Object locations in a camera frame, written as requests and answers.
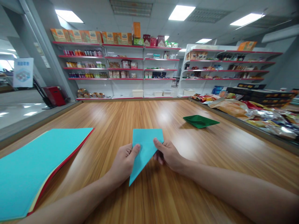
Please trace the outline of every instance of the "forearm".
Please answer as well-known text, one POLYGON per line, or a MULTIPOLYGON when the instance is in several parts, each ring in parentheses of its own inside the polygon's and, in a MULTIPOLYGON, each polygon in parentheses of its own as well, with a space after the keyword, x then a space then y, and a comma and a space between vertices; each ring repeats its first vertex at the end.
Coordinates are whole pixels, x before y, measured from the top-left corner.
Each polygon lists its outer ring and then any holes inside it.
POLYGON ((185 160, 181 174, 258 223, 292 222, 299 197, 264 180, 185 160))
POLYGON ((81 190, 37 210, 18 224, 81 224, 118 185, 106 174, 81 190))

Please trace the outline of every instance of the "wooden table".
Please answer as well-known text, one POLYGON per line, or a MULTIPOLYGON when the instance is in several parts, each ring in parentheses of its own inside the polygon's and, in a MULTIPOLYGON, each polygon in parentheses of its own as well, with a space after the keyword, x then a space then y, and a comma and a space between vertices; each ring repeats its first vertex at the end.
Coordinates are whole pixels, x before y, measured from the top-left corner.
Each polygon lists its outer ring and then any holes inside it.
MULTIPOLYGON (((83 103, 0 151, 0 158, 52 128, 94 127, 87 142, 54 176, 38 207, 102 177, 134 128, 162 128, 182 156, 259 177, 293 193, 299 190, 298 157, 188 100, 83 103), (220 122, 196 129, 184 116, 220 122)), ((234 208, 153 159, 129 187, 127 180, 85 223, 251 223, 234 208)))

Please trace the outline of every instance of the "green paper boat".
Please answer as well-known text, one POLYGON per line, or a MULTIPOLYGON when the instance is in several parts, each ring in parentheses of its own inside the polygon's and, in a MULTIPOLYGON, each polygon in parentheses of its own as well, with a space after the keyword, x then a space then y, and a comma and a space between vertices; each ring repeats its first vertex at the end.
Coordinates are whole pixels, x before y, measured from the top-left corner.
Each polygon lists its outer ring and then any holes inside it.
POLYGON ((205 128, 205 127, 220 123, 218 121, 214 121, 212 119, 205 118, 205 117, 199 116, 199 115, 183 117, 183 119, 186 122, 188 122, 189 124, 192 124, 196 128, 205 128))

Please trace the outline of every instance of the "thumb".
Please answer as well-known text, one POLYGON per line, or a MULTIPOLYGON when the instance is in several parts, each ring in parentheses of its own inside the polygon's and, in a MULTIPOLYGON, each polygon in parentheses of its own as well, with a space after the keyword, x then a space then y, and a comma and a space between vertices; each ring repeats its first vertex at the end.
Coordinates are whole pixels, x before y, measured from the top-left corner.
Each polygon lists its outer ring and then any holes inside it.
POLYGON ((163 153, 163 151, 165 151, 165 146, 162 145, 162 143, 159 142, 159 140, 157 138, 154 138, 154 144, 155 144, 155 147, 162 153, 163 153))
POLYGON ((133 149, 132 149, 132 151, 131 151, 131 153, 130 153, 130 155, 128 156, 130 159, 135 159, 136 158, 136 156, 138 155, 138 153, 139 153, 139 151, 140 151, 140 145, 139 144, 136 144, 134 147, 133 147, 133 149))

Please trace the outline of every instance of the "white shelving unit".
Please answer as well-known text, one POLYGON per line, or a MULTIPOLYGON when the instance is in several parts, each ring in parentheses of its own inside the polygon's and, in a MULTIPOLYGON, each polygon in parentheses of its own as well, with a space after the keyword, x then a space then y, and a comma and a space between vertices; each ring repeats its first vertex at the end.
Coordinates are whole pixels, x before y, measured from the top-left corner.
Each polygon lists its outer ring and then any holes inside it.
POLYGON ((238 83, 242 82, 253 82, 258 80, 263 80, 263 75, 268 73, 267 67, 275 64, 271 62, 274 57, 281 55, 280 52, 271 52, 270 49, 266 48, 254 48, 253 51, 237 51, 236 46, 220 46, 215 45, 215 49, 202 49, 205 45, 188 44, 187 50, 184 57, 184 62, 182 64, 181 79, 178 86, 178 97, 188 97, 183 95, 184 89, 192 89, 195 93, 205 95, 211 94, 214 86, 232 87, 236 86, 238 83), (242 54, 245 55, 243 61, 223 61, 223 60, 186 60, 187 53, 190 51, 206 51, 208 58, 217 58, 217 55, 221 54, 242 54), (258 61, 259 57, 265 57, 266 61, 258 61), (189 69, 185 69, 185 65, 190 64, 189 69), (241 71, 241 70, 228 70, 231 64, 242 65, 242 66, 258 66, 259 70, 252 71, 241 71), (213 65, 221 65, 223 70, 207 70, 203 67, 209 67, 213 65), (183 78, 192 76, 192 73, 200 72, 203 77, 208 75, 212 78, 201 78, 201 79, 190 79, 183 78), (258 76, 258 78, 241 78, 241 72, 248 72, 250 77, 258 76))
POLYGON ((53 42, 61 46, 61 50, 75 49, 86 50, 100 50, 102 57, 94 56, 68 56, 59 55, 63 60, 61 62, 63 68, 70 73, 100 73, 104 72, 108 78, 69 78, 74 80, 78 88, 84 88, 89 93, 101 92, 107 98, 77 98, 76 100, 105 100, 105 99, 132 99, 133 89, 144 90, 144 98, 170 98, 173 96, 155 96, 155 91, 163 91, 171 88, 172 81, 175 80, 178 71, 179 59, 176 59, 176 54, 181 48, 160 48, 160 47, 143 47, 130 45, 113 45, 113 44, 88 44, 88 43, 64 43, 53 42), (164 56, 165 51, 169 51, 169 59, 153 58, 153 54, 160 54, 164 56), (121 62, 122 60, 130 60, 137 62, 137 69, 125 68, 110 68, 109 62, 121 62), (72 62, 94 62, 103 63, 105 68, 69 68, 66 66, 67 61, 72 62), (108 71, 128 71, 131 77, 132 73, 137 75, 137 78, 109 78, 108 71), (166 73, 166 78, 145 78, 145 72, 166 73))

